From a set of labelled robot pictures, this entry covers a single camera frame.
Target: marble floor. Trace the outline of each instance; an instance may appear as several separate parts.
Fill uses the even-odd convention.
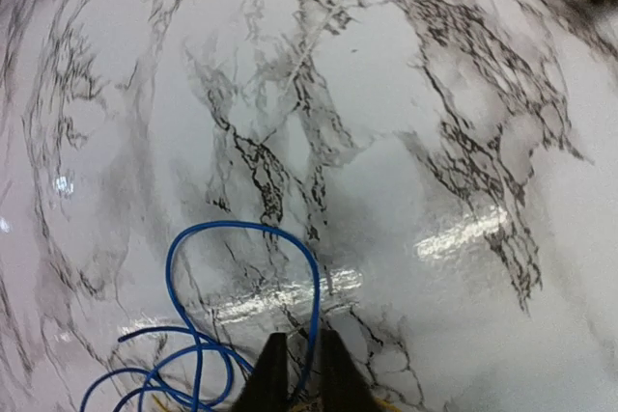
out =
[[[404,411],[617,410],[607,25],[582,0],[0,0],[0,411],[77,410],[183,346],[116,339],[178,322],[167,246],[214,219],[313,249],[323,323]],[[302,349],[297,251],[212,232],[175,279],[249,357]]]

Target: glossy floor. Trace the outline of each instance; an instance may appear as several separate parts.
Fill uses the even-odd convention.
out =
[[[581,5],[0,0],[0,411],[186,343],[115,340],[177,322],[166,247],[225,218],[313,248],[324,321],[404,410],[615,411],[618,41]],[[258,233],[193,238],[176,279],[250,353],[309,314]]]

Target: blue cable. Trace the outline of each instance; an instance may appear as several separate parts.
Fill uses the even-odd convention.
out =
[[[296,248],[302,252],[305,259],[309,263],[309,267],[311,268],[311,275],[313,278],[313,305],[311,312],[311,320],[309,323],[309,335],[307,337],[307,354],[305,357],[305,364],[300,371],[300,376],[298,378],[298,383],[296,384],[294,391],[290,396],[290,403],[295,402],[298,399],[300,393],[304,390],[307,379],[309,378],[309,373],[311,372],[311,366],[313,363],[314,352],[316,347],[316,340],[318,338],[318,325],[320,318],[320,271],[318,269],[318,263],[316,259],[311,254],[311,251],[295,236],[290,233],[281,231],[274,227],[265,226],[263,224],[257,224],[253,222],[242,222],[242,221],[214,221],[214,222],[205,222],[202,224],[196,224],[195,226],[189,227],[188,229],[183,230],[178,234],[172,244],[170,245],[169,251],[167,252],[167,260],[165,262],[165,284],[167,286],[167,291],[170,295],[170,299],[176,312],[183,320],[186,327],[176,327],[176,326],[155,326],[155,327],[147,327],[142,328],[140,330],[136,330],[132,333],[121,336],[118,339],[118,343],[124,343],[128,340],[132,340],[135,337],[139,337],[140,335],[145,335],[149,333],[161,333],[161,332],[176,332],[183,333],[186,335],[190,335],[193,338],[194,344],[176,351],[170,356],[166,357],[162,361],[160,361],[156,366],[154,366],[151,370],[147,371],[145,369],[135,368],[135,367],[126,367],[122,369],[116,369],[113,371],[109,371],[105,375],[98,378],[87,390],[84,394],[84,397],[81,401],[81,405],[79,407],[79,412],[85,412],[86,404],[93,393],[93,391],[105,380],[108,380],[116,375],[123,373],[137,373],[144,375],[144,383],[141,388],[136,388],[126,395],[124,395],[121,400],[118,402],[116,407],[114,408],[114,412],[119,412],[132,398],[138,396],[138,412],[143,411],[143,403],[144,396],[146,393],[150,392],[161,392],[168,395],[170,398],[175,400],[178,404],[183,407],[190,407],[191,412],[197,412],[198,410],[206,410],[213,411],[213,408],[222,403],[227,397],[230,395],[232,391],[232,387],[234,386],[234,366],[232,361],[236,361],[239,367],[251,373],[253,371],[253,367],[249,362],[247,362],[240,354],[235,352],[231,347],[226,346],[218,342],[215,338],[202,333],[197,330],[191,319],[189,318],[183,304],[180,302],[178,295],[176,293],[176,288],[174,287],[174,282],[172,281],[172,268],[174,263],[174,256],[176,255],[176,250],[178,249],[181,242],[193,235],[194,233],[198,233],[201,231],[205,231],[208,229],[217,229],[217,228],[234,228],[234,229],[253,229],[256,231],[261,231],[264,233],[272,233],[274,235],[280,236],[288,241],[290,241]],[[202,378],[202,367],[204,364],[204,352],[203,351],[216,351],[221,356],[223,363],[225,364],[226,370],[226,383],[223,388],[223,392],[219,395],[218,398],[212,399],[208,402],[203,402],[200,400],[200,384]],[[193,380],[193,391],[192,394],[185,393],[183,391],[177,390],[170,385],[168,385],[161,376],[159,375],[159,371],[170,364],[171,362],[176,361],[177,359],[185,356],[186,354],[196,353],[197,362],[195,369],[195,377]]]

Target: white marble surface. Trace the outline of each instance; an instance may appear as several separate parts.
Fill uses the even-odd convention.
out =
[[[224,218],[313,248],[406,411],[616,410],[618,41],[572,0],[0,0],[0,38],[0,411],[182,346],[115,339],[177,322],[167,244]],[[176,279],[249,353],[308,316],[256,233],[193,238]]]

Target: yellow object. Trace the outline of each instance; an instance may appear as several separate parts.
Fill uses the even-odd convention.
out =
[[[374,398],[374,399],[376,400],[376,402],[382,409],[390,410],[391,412],[402,412],[398,407],[395,407],[390,402],[386,402],[384,399],[380,399],[380,398]]]
[[[157,405],[157,407],[158,407],[159,409],[161,409],[161,412],[171,412],[171,411],[170,411],[170,409],[168,409],[167,407],[165,407],[165,406],[163,405],[163,402],[161,402],[160,400],[158,400],[158,398],[157,398],[155,395],[153,395],[153,400],[154,400],[154,403]]]
[[[299,410],[304,409],[306,406],[313,404],[313,402],[309,402],[308,404],[297,404],[293,408],[290,409],[290,412],[298,412]]]

